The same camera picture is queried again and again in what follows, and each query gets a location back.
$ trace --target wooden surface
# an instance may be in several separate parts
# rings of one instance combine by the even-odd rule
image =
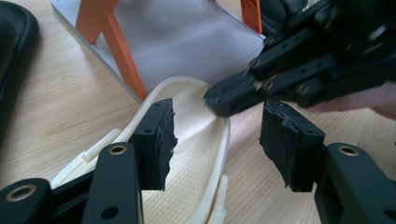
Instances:
[[[113,128],[123,129],[139,104],[55,15],[49,0],[13,1],[32,11],[40,40],[0,152],[0,189],[29,177],[51,180]],[[235,14],[235,0],[220,1]],[[307,114],[325,144],[364,148],[396,179],[396,125],[369,109]],[[291,193],[259,145],[262,106],[231,118],[224,174],[226,223],[319,223],[313,193]]]

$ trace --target black metal bracket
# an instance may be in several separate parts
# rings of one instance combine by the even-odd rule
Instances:
[[[248,68],[212,86],[205,103],[229,117],[265,99],[309,107],[396,81],[395,15],[392,0],[321,0],[267,36]]]
[[[164,190],[177,144],[172,99],[153,104],[128,143],[103,148],[94,171],[52,190],[24,179],[0,191],[0,223],[144,223],[141,190]]]
[[[322,223],[395,223],[396,183],[358,147],[323,146],[324,132],[289,105],[268,100],[261,145],[294,192],[312,191]]]

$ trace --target flip-flop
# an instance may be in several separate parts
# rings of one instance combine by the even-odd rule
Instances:
[[[166,177],[166,191],[142,191],[145,223],[222,223],[225,218],[228,179],[221,173],[230,120],[216,117],[205,106],[203,98],[208,87],[192,77],[166,79],[148,95],[131,123],[113,141],[127,141],[153,103],[173,99],[177,146]],[[78,168],[79,175],[89,172],[94,164],[92,160],[85,168]]]

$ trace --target orange metal bar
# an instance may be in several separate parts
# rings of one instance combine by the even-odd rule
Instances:
[[[114,14],[119,0],[81,0],[76,29],[90,44],[103,33],[125,83],[144,100],[147,93]]]
[[[241,0],[242,20],[258,34],[262,33],[260,0]]]

